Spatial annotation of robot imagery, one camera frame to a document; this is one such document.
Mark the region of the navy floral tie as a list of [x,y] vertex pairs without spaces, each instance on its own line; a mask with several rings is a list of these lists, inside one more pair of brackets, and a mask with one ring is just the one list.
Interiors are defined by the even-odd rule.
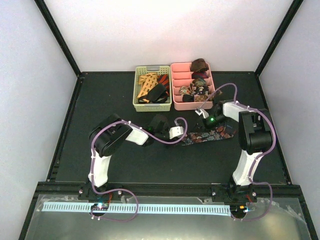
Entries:
[[234,137],[237,131],[234,127],[222,123],[213,129],[205,129],[204,131],[190,132],[179,143],[182,146],[189,146],[193,144],[200,144],[210,141],[227,140]]

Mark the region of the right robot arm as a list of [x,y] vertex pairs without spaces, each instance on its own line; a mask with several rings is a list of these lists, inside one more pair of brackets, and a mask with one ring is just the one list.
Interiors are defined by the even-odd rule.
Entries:
[[202,118],[207,129],[227,118],[238,122],[241,154],[226,187],[228,198],[238,202],[250,193],[261,159],[275,148],[277,139],[275,129],[267,117],[269,112],[243,105],[237,100],[220,101],[217,115],[210,115],[201,107],[195,112]]

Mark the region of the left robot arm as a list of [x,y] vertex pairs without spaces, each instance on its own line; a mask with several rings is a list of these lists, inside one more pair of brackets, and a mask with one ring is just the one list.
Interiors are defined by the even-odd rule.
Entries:
[[108,170],[112,155],[124,142],[141,147],[153,141],[165,145],[175,145],[187,136],[188,123],[185,118],[177,117],[174,124],[161,114],[156,114],[145,126],[121,119],[117,114],[110,115],[99,123],[90,133],[91,164],[88,179],[91,182],[89,193],[97,200],[103,199],[108,192]]

